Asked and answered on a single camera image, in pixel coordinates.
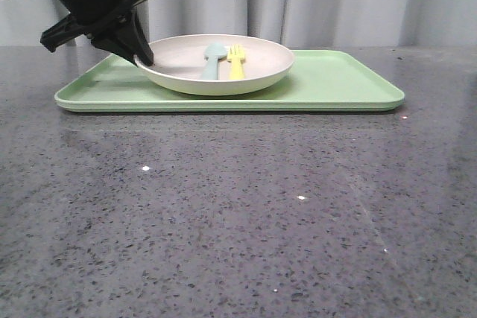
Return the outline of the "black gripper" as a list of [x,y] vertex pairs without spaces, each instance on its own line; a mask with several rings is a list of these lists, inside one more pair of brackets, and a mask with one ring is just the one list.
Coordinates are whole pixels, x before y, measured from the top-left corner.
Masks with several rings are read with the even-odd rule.
[[147,0],[59,1],[69,15],[42,33],[40,42],[49,51],[83,34],[91,37],[94,47],[134,65],[135,57],[144,65],[154,64],[154,53],[136,13],[136,7]]

